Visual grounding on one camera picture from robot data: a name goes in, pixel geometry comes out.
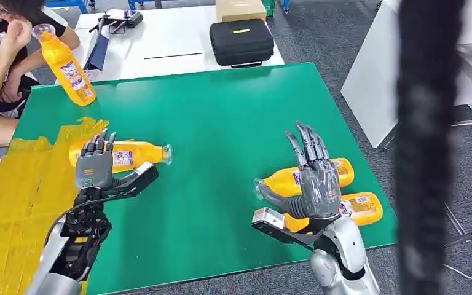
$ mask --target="robotic arm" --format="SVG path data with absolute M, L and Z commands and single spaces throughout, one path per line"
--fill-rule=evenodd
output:
M 304 148 L 286 132 L 301 179 L 302 194 L 285 198 L 256 183 L 256 192 L 281 211 L 296 219 L 310 218 L 309 233 L 296 234 L 285 228 L 284 216 L 261 208 L 254 213 L 252 226 L 283 242 L 298 243 L 312 252 L 310 267 L 325 295 L 378 295 L 363 239 L 352 218 L 339 213 L 341 191 L 336 166 L 319 135 L 296 122 Z
M 111 172 L 111 151 L 116 133 L 106 141 L 107 130 L 95 135 L 82 148 L 77 160 L 75 184 L 79 190 L 73 207 L 55 220 L 41 254 L 41 263 L 27 295 L 78 295 L 102 242 L 112 229 L 104 203 L 135 197 L 157 177 L 153 164 L 143 163 L 117 179 Z

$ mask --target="black carrying case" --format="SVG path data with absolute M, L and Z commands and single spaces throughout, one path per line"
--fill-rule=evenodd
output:
M 221 66 L 257 66 L 274 54 L 274 40 L 263 20 L 214 23 L 209 35 Z

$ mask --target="yellow cloth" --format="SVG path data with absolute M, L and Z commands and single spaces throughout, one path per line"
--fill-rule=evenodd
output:
M 12 141 L 0 163 L 0 294 L 23 294 L 39 265 L 44 237 L 76 196 L 69 145 L 91 138 L 108 122 L 82 118 L 46 138 Z

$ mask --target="orange bottle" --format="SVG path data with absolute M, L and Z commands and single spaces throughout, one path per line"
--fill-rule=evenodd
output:
M 96 93 L 91 83 L 68 46 L 56 37 L 55 28 L 43 23 L 33 27 L 33 34 L 41 43 L 44 60 L 69 99 L 79 106 L 93 102 Z
M 352 183 L 354 174 L 350 162 L 345 158 L 330 159 L 336 164 L 339 177 L 339 186 L 345 187 Z M 265 184 L 276 194 L 292 197 L 301 194 L 299 186 L 299 169 L 297 166 L 276 171 L 273 175 L 263 179 Z
M 84 143 L 88 140 L 77 140 L 69 146 L 69 161 L 73 167 L 77 165 L 77 158 L 81 154 Z M 113 143 L 113 173 L 129 171 L 142 165 L 144 162 L 153 164 L 171 164 L 173 147 L 155 146 L 146 141 L 115 141 Z
M 367 226 L 382 218 L 383 209 L 376 195 L 371 192 L 358 192 L 341 196 L 339 213 L 341 216 L 351 217 L 357 226 Z M 295 219 L 288 213 L 283 213 L 283 216 L 285 226 L 291 232 L 299 232 L 307 227 L 310 221 L 309 218 Z

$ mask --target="robot finger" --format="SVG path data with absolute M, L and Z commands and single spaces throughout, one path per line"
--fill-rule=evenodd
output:
M 294 154 L 296 155 L 297 166 L 299 168 L 307 166 L 307 159 L 305 158 L 305 153 L 303 152 L 301 147 L 299 147 L 296 137 L 290 131 L 285 131 L 285 135 L 290 141 L 292 149 L 294 150 Z
M 88 144 L 89 143 L 84 143 L 84 146 L 82 147 L 82 150 L 81 150 L 81 157 L 86 155 L 86 152 L 88 151 Z
M 314 150 L 316 151 L 316 158 L 318 160 L 321 160 L 325 157 L 325 153 L 323 152 L 323 147 L 319 144 L 318 142 L 318 135 L 310 128 L 310 126 L 307 126 L 307 130 L 310 135 L 310 141 L 314 145 Z
M 98 140 L 96 141 L 96 154 L 103 154 L 104 153 L 104 145 L 105 145 L 105 139 L 106 139 L 106 133 L 108 132 L 108 129 L 105 128 L 102 130 L 100 133 L 100 136 L 98 137 Z
M 307 156 L 307 160 L 309 164 L 316 161 L 316 152 L 314 150 L 314 145 L 310 140 L 310 135 L 307 127 L 299 122 L 296 122 L 296 128 L 299 130 L 301 134 L 301 140 L 303 141 L 303 145 L 305 148 L 305 155 Z
M 96 148 L 96 140 L 98 139 L 98 134 L 93 136 L 91 141 L 88 143 L 88 149 L 86 155 L 93 155 Z
M 328 150 L 326 149 L 326 146 L 325 146 L 325 143 L 323 142 L 323 140 L 321 139 L 321 137 L 319 135 L 317 135 L 317 145 L 319 145 L 321 147 L 321 150 L 323 151 L 323 159 L 325 160 L 328 160 L 330 159 L 330 156 L 328 154 Z
M 111 152 L 113 150 L 113 142 L 115 142 L 115 136 L 117 136 L 116 132 L 113 132 L 108 139 L 108 143 L 106 143 L 106 152 Z

